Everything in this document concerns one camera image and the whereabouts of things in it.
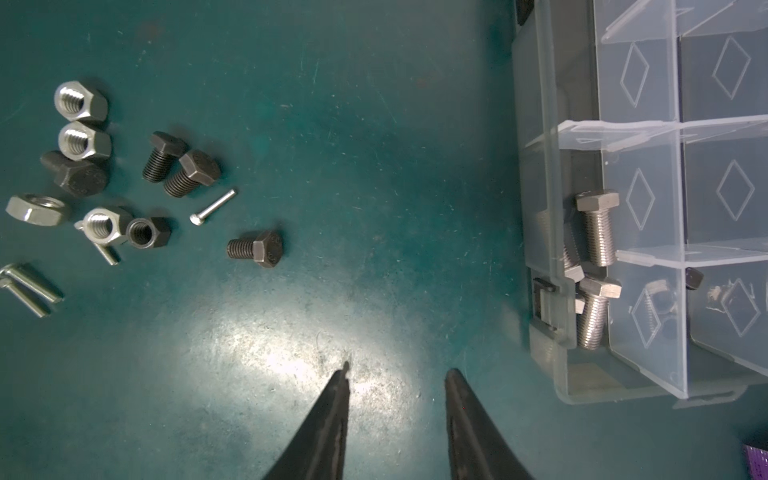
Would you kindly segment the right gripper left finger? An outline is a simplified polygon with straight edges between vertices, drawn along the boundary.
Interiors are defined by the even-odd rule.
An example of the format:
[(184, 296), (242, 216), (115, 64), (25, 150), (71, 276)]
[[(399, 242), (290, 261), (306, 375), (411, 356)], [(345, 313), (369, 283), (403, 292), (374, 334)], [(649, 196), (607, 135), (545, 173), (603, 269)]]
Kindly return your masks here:
[(343, 478), (350, 386), (349, 364), (336, 370), (264, 479)]

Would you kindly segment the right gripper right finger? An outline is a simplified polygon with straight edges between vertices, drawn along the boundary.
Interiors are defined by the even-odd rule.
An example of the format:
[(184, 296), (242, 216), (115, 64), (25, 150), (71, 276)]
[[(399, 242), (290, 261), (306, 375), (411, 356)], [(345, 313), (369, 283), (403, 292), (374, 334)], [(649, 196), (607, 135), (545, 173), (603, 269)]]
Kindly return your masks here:
[(445, 378), (452, 479), (533, 479), (458, 369)]

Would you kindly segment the large silver hex bolt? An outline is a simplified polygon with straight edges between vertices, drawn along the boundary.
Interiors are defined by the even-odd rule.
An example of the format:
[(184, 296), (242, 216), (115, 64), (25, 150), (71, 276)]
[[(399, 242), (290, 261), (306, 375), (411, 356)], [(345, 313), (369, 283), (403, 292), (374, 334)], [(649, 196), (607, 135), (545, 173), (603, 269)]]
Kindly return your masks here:
[(583, 192), (575, 197), (576, 208), (582, 213), (591, 262), (608, 267), (616, 261), (610, 213), (620, 205), (619, 193), (613, 190)]

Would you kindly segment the black bolt pair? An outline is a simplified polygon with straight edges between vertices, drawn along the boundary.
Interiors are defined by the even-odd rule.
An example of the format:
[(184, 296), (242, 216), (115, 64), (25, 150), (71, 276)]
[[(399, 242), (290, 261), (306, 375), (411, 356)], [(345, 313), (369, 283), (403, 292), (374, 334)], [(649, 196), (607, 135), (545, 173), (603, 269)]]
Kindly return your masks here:
[(200, 150), (190, 150), (179, 164), (181, 169), (164, 184), (164, 191), (174, 198), (185, 197), (200, 186), (211, 186), (221, 177), (218, 162)]
[(165, 180), (173, 164), (187, 150), (187, 144), (180, 138), (162, 131), (150, 136), (152, 151), (142, 171), (142, 178), (150, 183)]

